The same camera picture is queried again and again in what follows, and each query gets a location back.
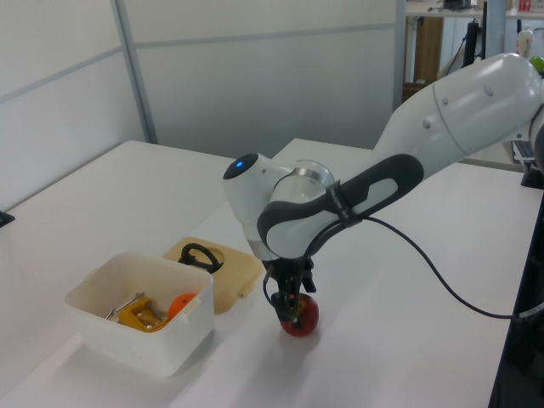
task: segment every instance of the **white plastic container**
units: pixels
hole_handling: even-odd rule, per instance
[[[530,25],[524,25],[524,29],[518,34],[516,53],[528,60],[530,58],[530,46],[532,43],[533,31],[530,30]]]
[[[166,311],[177,296],[197,295],[159,331],[139,331],[105,318],[137,292],[145,292]],[[167,377],[213,329],[213,279],[207,272],[181,263],[126,252],[90,273],[66,294],[64,305],[89,347]]]

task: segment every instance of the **white table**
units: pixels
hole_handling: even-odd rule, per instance
[[[76,332],[64,295],[123,251],[164,253],[224,201],[231,160],[127,142],[9,213],[0,229],[0,397]]]
[[[368,154],[294,140],[277,160],[315,159],[341,178]],[[419,243],[468,301],[507,314],[541,200],[541,191],[519,180],[519,173],[457,164],[377,216]],[[248,251],[226,204],[190,235]],[[310,337],[281,331],[257,286],[216,316],[213,334],[172,377],[109,360],[76,334],[58,342],[0,407],[487,406],[507,321],[460,305],[411,247],[379,225],[345,231],[314,260],[321,317]]]

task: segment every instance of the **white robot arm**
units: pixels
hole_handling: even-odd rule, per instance
[[[283,167],[257,154],[234,161],[224,175],[227,199],[265,267],[291,271],[272,274],[280,296],[298,295],[295,286],[304,284],[304,277],[307,291],[314,291],[309,271],[297,271],[311,269],[309,257],[328,238],[425,178],[494,143],[537,139],[541,89],[534,67],[516,54],[465,67],[397,109],[368,160],[342,182],[335,183],[326,168],[311,161]],[[544,140],[536,141],[537,155],[539,144]],[[293,275],[297,282],[287,282]],[[280,320],[287,319],[287,312],[276,311]]]

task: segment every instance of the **wall panel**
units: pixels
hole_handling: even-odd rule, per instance
[[[0,209],[126,140],[144,135],[122,53],[0,104]]]
[[[372,148],[400,104],[404,0],[120,1],[160,144]]]
[[[110,0],[0,0],[0,97],[120,45]]]

